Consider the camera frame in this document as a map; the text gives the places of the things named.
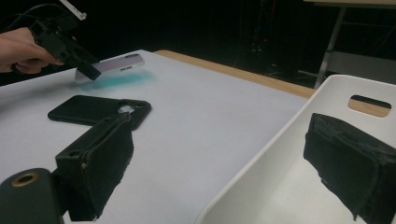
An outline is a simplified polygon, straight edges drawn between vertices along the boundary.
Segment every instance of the black 3d printed part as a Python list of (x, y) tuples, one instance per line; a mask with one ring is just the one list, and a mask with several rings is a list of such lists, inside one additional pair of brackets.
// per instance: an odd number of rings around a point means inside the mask
[(64, 185), (62, 201), (72, 221), (102, 215), (134, 152), (130, 125), (129, 113), (103, 119), (55, 157), (54, 173)]
[(101, 72), (92, 66), (93, 63), (99, 63), (99, 60), (56, 24), (50, 21), (36, 20), (29, 30), (37, 45), (46, 49), (55, 58), (76, 67), (91, 80), (96, 80), (101, 75)]
[(355, 219), (391, 223), (396, 212), (395, 148), (340, 119), (313, 114), (304, 158)]
[(42, 168), (25, 170), (0, 186), (0, 223), (62, 224), (51, 173)]

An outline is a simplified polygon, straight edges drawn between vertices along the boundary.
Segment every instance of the black smartphone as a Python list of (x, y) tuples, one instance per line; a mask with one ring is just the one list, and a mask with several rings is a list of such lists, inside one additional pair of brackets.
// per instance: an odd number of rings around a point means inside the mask
[(151, 104), (146, 101), (76, 95), (51, 110), (48, 117), (51, 120), (93, 126), (111, 115), (130, 113), (133, 131), (150, 110)]

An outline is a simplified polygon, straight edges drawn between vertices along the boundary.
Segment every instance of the white tabletop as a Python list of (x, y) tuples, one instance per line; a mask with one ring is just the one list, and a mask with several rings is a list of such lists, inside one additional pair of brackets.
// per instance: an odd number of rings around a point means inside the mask
[[(48, 112), (82, 94), (144, 100), (134, 156), (96, 223), (194, 223), (207, 203), (294, 116), (305, 98), (144, 50), (146, 64), (78, 85), (75, 70), (0, 88), (0, 180), (56, 168), (54, 157), (89, 126)], [(70, 223), (68, 215), (65, 223)]]

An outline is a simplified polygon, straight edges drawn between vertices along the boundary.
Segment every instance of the white plastic bin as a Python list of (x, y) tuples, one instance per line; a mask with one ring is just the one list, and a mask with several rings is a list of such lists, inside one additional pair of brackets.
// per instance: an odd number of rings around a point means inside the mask
[(342, 119), (396, 147), (396, 112), (384, 118), (348, 107), (353, 95), (396, 106), (396, 86), (359, 77), (333, 75), (294, 118), (207, 205), (196, 224), (365, 223), (353, 220), (336, 195), (321, 184), (303, 158), (312, 113)]

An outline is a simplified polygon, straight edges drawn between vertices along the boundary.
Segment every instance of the smartphone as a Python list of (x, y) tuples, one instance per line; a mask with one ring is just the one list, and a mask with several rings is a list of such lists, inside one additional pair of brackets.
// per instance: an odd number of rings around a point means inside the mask
[[(109, 59), (106, 61), (101, 61), (99, 63), (94, 63), (92, 65), (97, 71), (99, 71), (102, 75), (111, 74), (111, 73), (119, 73), (125, 72), (130, 69), (134, 69), (136, 67), (142, 66), (145, 64), (142, 56), (140, 54), (128, 54), (123, 57)], [(82, 84), (85, 82), (94, 81), (91, 77), (87, 77), (86, 74), (83, 74), (78, 69), (75, 73), (75, 81), (78, 84)]]
[(150, 110), (151, 104), (146, 101), (75, 95), (51, 110), (48, 113), (48, 118), (93, 126), (111, 115), (130, 113), (133, 131), (139, 127)]

